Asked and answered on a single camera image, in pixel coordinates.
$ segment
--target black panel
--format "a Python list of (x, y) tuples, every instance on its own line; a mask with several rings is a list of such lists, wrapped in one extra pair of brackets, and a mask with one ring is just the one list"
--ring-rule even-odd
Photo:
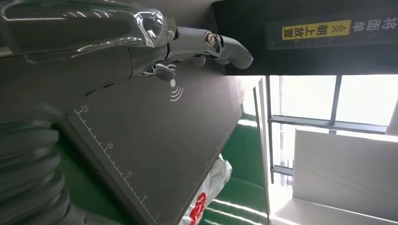
[(246, 70), (228, 65), (229, 75), (390, 74), (398, 72), (397, 44), (267, 51), (266, 23), (397, 6), (394, 0), (228, 0), (215, 3), (214, 12), (219, 33), (240, 41), (254, 57)]
[(178, 64), (176, 73), (175, 83), (137, 77), (98, 90), (69, 116), (101, 176), (148, 224), (179, 222), (241, 116), (222, 66)]

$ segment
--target metal bar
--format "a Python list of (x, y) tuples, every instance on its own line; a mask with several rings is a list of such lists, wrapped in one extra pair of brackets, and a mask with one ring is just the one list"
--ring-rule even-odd
[(272, 118), (268, 120), (268, 122), (299, 125), (299, 126), (311, 126), (311, 127), (326, 128), (333, 130), (345, 130), (345, 131), (361, 132), (367, 134), (381, 134), (381, 135), (385, 134), (387, 130), (387, 126), (380, 126), (373, 124), (336, 121), (334, 125), (330, 125), (329, 120), (319, 120), (319, 119), (282, 116), (282, 115), (273, 115)]
[[(266, 94), (265, 94), (265, 77), (263, 76), (258, 85), (254, 88), (254, 97), (255, 97), (255, 102), (254, 105), (256, 107), (256, 115), (257, 115), (257, 121), (258, 121), (258, 129), (259, 129), (259, 135), (260, 135), (260, 141), (261, 141), (261, 152), (262, 152), (262, 160), (263, 160), (263, 169), (264, 169), (264, 181), (265, 181), (265, 186), (268, 187), (269, 184), (271, 183), (271, 170), (269, 168), (269, 158), (268, 158), (268, 147), (267, 147), (267, 134), (268, 134), (268, 118), (266, 115)], [(268, 188), (265, 188), (266, 195), (269, 196)], [(269, 206), (269, 201), (266, 201), (267, 209), (266, 213), (270, 215), (270, 206)], [(270, 217), (267, 218), (268, 224), (271, 224)]]
[(272, 173), (279, 173), (282, 175), (288, 175), (288, 176), (293, 176), (293, 169), (286, 167), (286, 166), (281, 166), (281, 165), (275, 165), (274, 168), (271, 170)]
[(288, 180), (286, 181), (286, 185), (287, 185), (287, 187), (289, 187), (289, 185), (290, 185), (290, 186), (293, 186), (293, 181), (288, 179)]
[(336, 77), (336, 85), (335, 85), (335, 92), (333, 96), (333, 105), (332, 105), (332, 115), (330, 117), (330, 122), (329, 122), (330, 125), (334, 125), (336, 122), (337, 104), (338, 104), (338, 96), (340, 94), (341, 79), (342, 79), (341, 75), (338, 75)]
[(242, 111), (242, 114), (245, 113), (245, 108), (243, 107), (243, 103), (240, 104), (240, 111)]
[[(265, 76), (265, 88), (267, 93), (267, 117), (268, 117), (268, 139), (269, 139), (269, 164), (270, 169), (274, 168), (274, 153), (272, 149), (272, 122), (269, 120), (272, 118), (271, 113), (271, 82), (269, 76)], [(274, 183), (274, 174), (271, 173), (271, 183)]]

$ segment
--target green floor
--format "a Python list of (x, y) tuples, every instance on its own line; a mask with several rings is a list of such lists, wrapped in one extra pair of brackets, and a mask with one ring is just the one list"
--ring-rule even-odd
[[(61, 138), (56, 149), (62, 155), (61, 170), (73, 203), (124, 225), (135, 224), (103, 185), (84, 171), (73, 150)], [(205, 210), (201, 225), (268, 225), (267, 194), (262, 151), (257, 127), (237, 125), (222, 151), (232, 165), (232, 176), (221, 193)]]

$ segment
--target window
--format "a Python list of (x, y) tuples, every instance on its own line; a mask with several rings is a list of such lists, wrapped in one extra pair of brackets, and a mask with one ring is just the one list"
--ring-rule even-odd
[(397, 75), (269, 76), (271, 181), (293, 184), (296, 129), (365, 138), (385, 134), (398, 99)]
[[(281, 165), (293, 168), (294, 162), (294, 144), (296, 138), (296, 129), (302, 129), (303, 126), (274, 123), (272, 125), (272, 149), (274, 165)], [(328, 133), (328, 129), (311, 127), (312, 131)]]
[(397, 75), (343, 76), (336, 120), (388, 126), (397, 84)]
[(335, 83), (336, 76), (272, 76), (272, 114), (328, 120)]

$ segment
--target window frame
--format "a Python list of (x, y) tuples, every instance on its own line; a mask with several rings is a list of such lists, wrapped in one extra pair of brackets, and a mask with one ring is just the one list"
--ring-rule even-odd
[[(321, 119), (313, 119), (313, 118), (301, 118), (294, 116), (283, 116), (283, 115), (273, 115), (271, 112), (271, 82), (270, 76), (263, 76), (262, 80), (259, 82), (259, 85), (254, 88), (254, 98), (255, 98), (255, 107), (257, 112), (257, 121), (260, 124), (261, 129), (261, 140), (263, 142), (264, 154), (266, 154), (268, 158), (267, 170), (269, 170), (270, 181), (274, 183), (274, 173), (278, 173), (281, 175), (291, 176), (293, 177), (294, 169), (281, 165), (274, 165), (273, 162), (273, 143), (272, 143), (272, 125), (273, 123), (279, 124), (290, 124), (290, 125), (299, 125), (299, 126), (312, 126), (317, 128), (326, 128), (329, 129), (330, 134), (336, 134), (338, 130), (343, 131), (352, 131), (358, 133), (366, 133), (366, 134), (386, 134), (388, 126), (382, 125), (374, 125), (374, 124), (365, 124), (365, 123), (355, 123), (355, 122), (347, 122), (347, 121), (336, 121), (337, 115), (337, 105), (340, 95), (340, 88), (342, 82), (342, 75), (336, 76), (336, 83), (333, 93), (333, 103), (332, 110), (330, 112), (329, 120), (321, 120)], [(256, 96), (256, 93), (263, 95), (262, 99), (259, 95)]]

